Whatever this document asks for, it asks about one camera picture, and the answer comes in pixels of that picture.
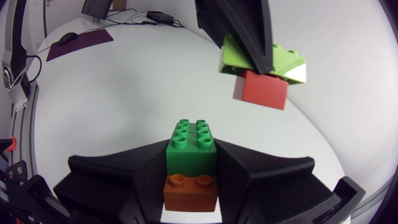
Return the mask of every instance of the green lego brick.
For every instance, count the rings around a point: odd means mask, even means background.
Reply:
[[[253,66],[246,54],[232,35],[225,36],[221,48],[220,72],[239,75],[247,69],[251,70]]]
[[[272,48],[274,70],[270,74],[277,75],[289,84],[305,83],[305,59],[294,50],[285,51],[279,45]],[[224,38],[221,48],[219,72],[239,75],[245,70],[253,70],[248,57],[232,35]]]
[[[217,150],[206,121],[181,119],[177,123],[166,149],[166,163],[167,175],[215,176]]]

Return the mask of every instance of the black power adapter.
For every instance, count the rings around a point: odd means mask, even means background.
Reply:
[[[147,18],[152,19],[158,24],[173,24],[174,17],[159,11],[148,11]]]

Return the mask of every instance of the lego stud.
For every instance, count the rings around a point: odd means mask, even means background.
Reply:
[[[178,124],[178,128],[179,129],[188,130],[188,127],[189,127],[189,124],[181,124],[181,123]]]
[[[201,189],[209,189],[213,184],[213,178],[207,175],[200,175],[197,178],[196,184]]]
[[[180,124],[189,124],[189,120],[188,119],[181,119],[180,120]]]
[[[294,55],[298,55],[299,53],[297,53],[297,51],[295,51],[295,50],[289,50],[288,51],[289,53],[292,53],[292,54],[294,54]]]
[[[206,121],[205,120],[197,120],[197,125],[198,124],[206,124]]]
[[[213,140],[211,138],[199,138],[198,146],[200,149],[209,149],[213,145]]]
[[[197,131],[207,130],[207,129],[208,129],[207,124],[197,124]]]
[[[178,149],[183,149],[187,146],[187,139],[184,137],[174,137],[172,145]]]
[[[185,185],[185,177],[181,174],[174,174],[169,179],[170,186],[174,188],[181,188]]]
[[[175,135],[179,136],[179,137],[187,137],[188,131],[185,129],[177,129],[177,130],[175,130]]]
[[[199,130],[197,132],[197,138],[208,138],[210,137],[210,132],[208,130]]]

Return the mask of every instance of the desk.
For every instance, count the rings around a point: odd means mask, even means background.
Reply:
[[[67,32],[93,27],[89,19],[71,21],[40,49]],[[37,171],[51,189],[69,173],[70,156],[102,156],[168,139],[180,118],[205,119],[214,137],[250,149],[310,156],[313,173],[330,190],[344,176],[332,148],[291,102],[281,111],[233,99],[237,77],[217,72],[217,46],[169,26],[107,30],[113,42],[49,62],[49,50],[40,53],[35,155]],[[33,63],[30,79],[37,69]],[[221,221],[219,207],[215,213],[187,214],[164,211],[162,221]]]

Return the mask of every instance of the mouse pad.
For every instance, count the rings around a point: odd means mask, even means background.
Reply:
[[[58,42],[53,43],[51,45],[50,52],[47,55],[46,62],[62,55],[66,55],[70,52],[74,52],[76,50],[110,41],[113,41],[113,38],[105,29],[99,29],[84,34],[79,34],[79,37],[77,39],[64,45],[58,45]]]

